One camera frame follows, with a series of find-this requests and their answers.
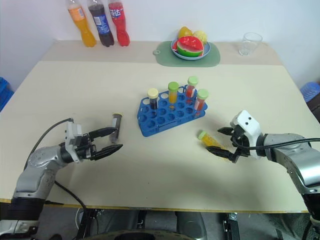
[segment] test tube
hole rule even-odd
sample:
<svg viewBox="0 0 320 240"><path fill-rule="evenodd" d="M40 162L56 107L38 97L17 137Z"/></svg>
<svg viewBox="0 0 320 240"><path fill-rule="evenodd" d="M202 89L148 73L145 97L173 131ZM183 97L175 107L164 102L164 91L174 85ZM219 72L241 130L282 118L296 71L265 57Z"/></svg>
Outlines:
<svg viewBox="0 0 320 240"><path fill-rule="evenodd" d="M196 91L196 85L198 84L198 78L196 76L190 76L188 78L188 87L186 88L186 97L192 98Z"/></svg>
<svg viewBox="0 0 320 240"><path fill-rule="evenodd" d="M201 111L204 108L205 101L209 96L209 92L206 89L199 89L196 94L196 100L194 103L194 109L196 111Z"/></svg>
<svg viewBox="0 0 320 240"><path fill-rule="evenodd" d="M121 123L122 114L114 113L114 114L112 114L112 116L113 116L112 127L117 128L117 130L115 130L113 133L111 133L109 137L110 137L110 141L113 144L116 144L119 139L119 130L120 130L120 123Z"/></svg>
<svg viewBox="0 0 320 240"><path fill-rule="evenodd" d="M198 139L200 141L203 142L203 144L207 147L209 146L215 146L215 147L219 147L221 149L225 149L217 140L215 140L213 137L211 137L208 133L206 133L205 131L202 131L199 136Z"/></svg>
<svg viewBox="0 0 320 240"><path fill-rule="evenodd" d="M176 81L170 82L168 84L168 89L169 89L169 103L175 104L177 101L179 83L177 83Z"/></svg>
<svg viewBox="0 0 320 240"><path fill-rule="evenodd" d="M150 108L153 110L158 109L158 90L156 88L150 88L147 92L147 95L150 99Z"/></svg>

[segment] watermelon slice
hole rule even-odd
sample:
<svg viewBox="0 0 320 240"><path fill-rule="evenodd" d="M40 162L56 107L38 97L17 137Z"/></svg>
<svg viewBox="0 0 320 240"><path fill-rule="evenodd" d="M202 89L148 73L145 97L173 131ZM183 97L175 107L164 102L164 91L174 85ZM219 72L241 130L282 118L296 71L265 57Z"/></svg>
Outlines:
<svg viewBox="0 0 320 240"><path fill-rule="evenodd" d="M204 44L195 36L183 36L177 41L177 52L185 57L199 57L204 52Z"/></svg>
<svg viewBox="0 0 320 240"><path fill-rule="evenodd" d="M175 43L172 45L172 49L176 52L177 51L177 43L178 43L178 40L175 41Z"/></svg>
<svg viewBox="0 0 320 240"><path fill-rule="evenodd" d="M199 49L199 48L196 48L193 46L189 46L187 44L183 44L179 41L176 46L177 46L178 53L182 56L185 56L185 57L194 58L194 57L200 56L203 53L202 49Z"/></svg>

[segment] table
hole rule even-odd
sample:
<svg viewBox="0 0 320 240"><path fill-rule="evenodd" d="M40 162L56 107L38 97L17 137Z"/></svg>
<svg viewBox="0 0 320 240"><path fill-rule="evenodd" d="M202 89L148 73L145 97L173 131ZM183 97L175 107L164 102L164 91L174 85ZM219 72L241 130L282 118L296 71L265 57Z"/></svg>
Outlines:
<svg viewBox="0 0 320 240"><path fill-rule="evenodd" d="M10 201L30 150L49 126L72 117L87 133L110 126L112 113L122 112L121 150L99 161L69 164L56 176L90 208L305 212L282 166L250 157L233 164L206 151L197 139L205 130L230 147L229 137L217 129L229 126L243 109L259 121L263 133L320 134L319 123L276 53L262 44L252 56L242 57L234 43L217 43L218 66L164 67L152 55L157 44L85 48L81 42L62 41L52 46L1 113L1 202ZM143 137L137 111L147 90L165 91L168 82L186 84L194 75L198 87L210 93L206 115ZM65 127L51 131L40 147L63 142ZM97 148L110 144L108 137L95 142ZM312 146L320 150L320 144ZM56 186L48 199L78 207Z"/></svg>

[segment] test tube rack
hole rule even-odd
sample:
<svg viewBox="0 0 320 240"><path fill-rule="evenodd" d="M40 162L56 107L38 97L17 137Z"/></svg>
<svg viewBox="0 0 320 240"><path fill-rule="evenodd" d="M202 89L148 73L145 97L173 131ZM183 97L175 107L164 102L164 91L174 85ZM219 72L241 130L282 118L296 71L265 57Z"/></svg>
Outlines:
<svg viewBox="0 0 320 240"><path fill-rule="evenodd" d="M206 103L201 111L196 111L194 108L197 91L195 91L193 98L187 99L187 86L179 87L175 104L169 103L169 91L159 93L158 109L155 110L151 109L148 97L141 100L137 119L143 136L149 137L201 118L206 114L205 110L208 108Z"/></svg>

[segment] green cap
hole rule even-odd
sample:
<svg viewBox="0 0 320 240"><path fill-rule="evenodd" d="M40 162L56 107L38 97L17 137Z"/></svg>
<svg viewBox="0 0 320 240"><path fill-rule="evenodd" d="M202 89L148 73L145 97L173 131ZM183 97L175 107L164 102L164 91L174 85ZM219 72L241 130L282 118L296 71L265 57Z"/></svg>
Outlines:
<svg viewBox="0 0 320 240"><path fill-rule="evenodd" d="M198 84L198 78L196 76L190 76L188 78L188 84L195 87Z"/></svg>
<svg viewBox="0 0 320 240"><path fill-rule="evenodd" d="M207 133L206 133L205 131L202 131L202 132L199 134L198 139L199 139L199 140L202 140L206 134L207 134Z"/></svg>
<svg viewBox="0 0 320 240"><path fill-rule="evenodd" d="M175 91L178 91L178 88L179 88L179 83L177 83L176 81L169 82L168 84L169 91L175 92Z"/></svg>
<svg viewBox="0 0 320 240"><path fill-rule="evenodd" d="M209 96L209 92L206 89L199 89L197 94L196 94L197 98L199 99L203 99L206 100L207 97Z"/></svg>

